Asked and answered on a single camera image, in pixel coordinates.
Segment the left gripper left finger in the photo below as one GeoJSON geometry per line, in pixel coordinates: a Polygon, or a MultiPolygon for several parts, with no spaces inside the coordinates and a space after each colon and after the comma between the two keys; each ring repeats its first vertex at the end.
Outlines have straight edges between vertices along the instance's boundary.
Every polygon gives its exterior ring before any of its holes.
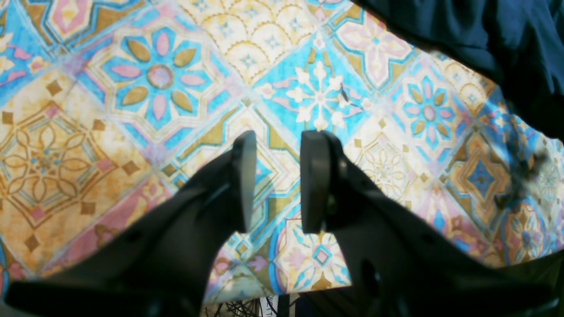
{"type": "Polygon", "coordinates": [[[8,307],[39,317],[197,317],[224,243],[251,226],[256,135],[76,265],[14,281],[8,307]]]}

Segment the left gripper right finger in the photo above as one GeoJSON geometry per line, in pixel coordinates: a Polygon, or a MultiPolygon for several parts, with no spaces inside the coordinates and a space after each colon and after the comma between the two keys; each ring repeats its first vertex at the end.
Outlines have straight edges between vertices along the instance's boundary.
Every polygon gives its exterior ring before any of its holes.
{"type": "Polygon", "coordinates": [[[337,240],[361,317],[537,317],[558,306],[550,285],[482,265],[387,197],[336,135],[301,134],[304,233],[337,240]]]}

